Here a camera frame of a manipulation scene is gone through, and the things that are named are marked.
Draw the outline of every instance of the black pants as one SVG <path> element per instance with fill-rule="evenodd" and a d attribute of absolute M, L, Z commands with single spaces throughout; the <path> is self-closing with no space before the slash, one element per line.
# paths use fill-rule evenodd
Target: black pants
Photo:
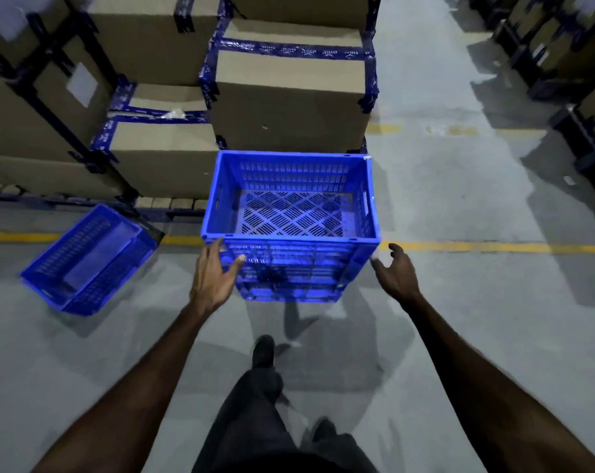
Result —
<path fill-rule="evenodd" d="M 246 372 L 221 406 L 192 473 L 209 473 L 274 453 L 297 452 L 275 409 L 283 387 L 282 377 L 273 368 Z M 305 451 L 353 473 L 376 473 L 372 462 L 348 434 L 318 441 Z"/>

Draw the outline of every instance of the hand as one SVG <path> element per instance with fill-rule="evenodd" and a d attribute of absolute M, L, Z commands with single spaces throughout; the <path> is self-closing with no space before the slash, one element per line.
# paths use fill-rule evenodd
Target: hand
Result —
<path fill-rule="evenodd" d="M 422 294 L 412 260 L 401 246 L 389 244 L 389 248 L 394 259 L 389 267 L 385 267 L 376 256 L 370 258 L 376 278 L 383 290 L 399 301 L 403 308 L 413 306 L 422 299 Z"/>
<path fill-rule="evenodd" d="M 236 275 L 245 263 L 245 255 L 239 255 L 230 269 L 223 272 L 219 250 L 223 239 L 205 246 L 197 259 L 195 279 L 190 290 L 190 305 L 203 316 L 209 316 L 228 301 Z"/>

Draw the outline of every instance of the forearm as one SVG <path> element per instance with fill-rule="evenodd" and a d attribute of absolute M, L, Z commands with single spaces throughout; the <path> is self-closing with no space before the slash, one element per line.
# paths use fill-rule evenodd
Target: forearm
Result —
<path fill-rule="evenodd" d="M 140 472 L 204 312 L 185 307 L 149 352 L 49 449 L 33 473 Z"/>
<path fill-rule="evenodd" d="M 425 299 L 402 306 L 489 472 L 595 472 L 595 456 L 569 429 L 467 344 Z"/>

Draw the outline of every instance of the gray floor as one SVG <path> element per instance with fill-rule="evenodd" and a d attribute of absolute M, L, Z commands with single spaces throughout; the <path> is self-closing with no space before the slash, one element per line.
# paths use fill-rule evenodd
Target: gray floor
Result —
<path fill-rule="evenodd" d="M 527 101 L 500 49 L 470 34 L 483 28 L 465 2 L 385 0 L 378 27 L 374 121 L 400 131 L 368 137 L 384 238 L 595 243 L 595 194 L 545 126 L 555 107 Z M 0 230 L 62 231 L 76 218 L 0 209 Z M 103 311 L 78 320 L 19 283 L 44 248 L 0 245 L 0 471 L 27 471 L 151 347 L 186 302 L 197 256 L 160 248 Z M 413 261 L 455 329 L 595 452 L 595 255 Z M 233 295 L 193 347 L 147 473 L 191 469 L 263 333 L 284 344 L 290 405 L 279 409 L 296 441 L 326 414 L 383 473 L 483 471 L 418 334 L 366 268 L 332 306 Z"/>

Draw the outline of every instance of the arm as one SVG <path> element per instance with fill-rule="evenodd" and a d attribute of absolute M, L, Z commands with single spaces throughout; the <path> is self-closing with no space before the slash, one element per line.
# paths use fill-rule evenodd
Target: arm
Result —
<path fill-rule="evenodd" d="M 197 261 L 190 302 L 116 385 L 52 445 L 33 473 L 139 473 L 149 456 L 199 329 L 229 298 L 240 256 L 223 273 L 216 241 Z"/>
<path fill-rule="evenodd" d="M 591 453 L 549 410 L 466 343 L 420 293 L 412 262 L 372 260 L 383 289 L 409 314 L 453 409 L 490 473 L 595 473 Z"/>

